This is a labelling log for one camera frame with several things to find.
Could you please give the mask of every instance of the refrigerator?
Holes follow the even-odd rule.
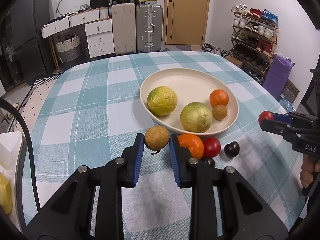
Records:
[[[40,29],[49,20],[49,0],[17,0],[10,10],[12,38],[20,68],[28,85],[55,70],[48,38]]]

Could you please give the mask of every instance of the human hand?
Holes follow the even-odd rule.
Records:
[[[316,165],[312,163],[308,155],[303,155],[303,164],[301,166],[300,180],[303,187],[308,187],[313,182],[313,171],[320,172],[320,161]]]

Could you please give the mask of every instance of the silver suitcase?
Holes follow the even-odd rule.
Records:
[[[142,4],[136,6],[138,52],[160,51],[162,43],[162,6]]]
[[[136,44],[136,14],[134,3],[111,6],[113,43],[116,55],[134,53]]]

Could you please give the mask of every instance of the red tomato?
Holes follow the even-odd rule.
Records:
[[[203,156],[210,158],[218,156],[221,150],[221,144],[217,138],[208,138],[203,141],[204,144],[204,153]]]
[[[259,122],[259,125],[261,124],[262,120],[264,119],[271,119],[271,120],[274,120],[274,116],[271,112],[269,111],[263,111],[260,115],[259,115],[259,119],[258,119],[258,122]]]

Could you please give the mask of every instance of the blue gripper pad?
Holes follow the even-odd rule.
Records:
[[[171,163],[172,163],[172,169],[173,169],[173,174],[174,174],[174,180],[176,181],[178,187],[180,187],[180,166],[179,166],[179,161],[177,157],[177,152],[175,148],[174,141],[178,141],[176,135],[171,135],[170,136],[170,141],[169,141],[169,148],[170,148],[170,156],[171,156]]]
[[[134,144],[138,143],[137,155],[135,158],[134,166],[133,166],[133,176],[132,176],[132,185],[135,187],[140,174],[141,162],[143,157],[144,150],[144,135],[142,133],[138,133],[136,136],[136,140]]]
[[[292,119],[288,115],[277,114],[277,113],[272,113],[272,114],[273,114],[273,117],[275,118],[275,121],[292,124]]]

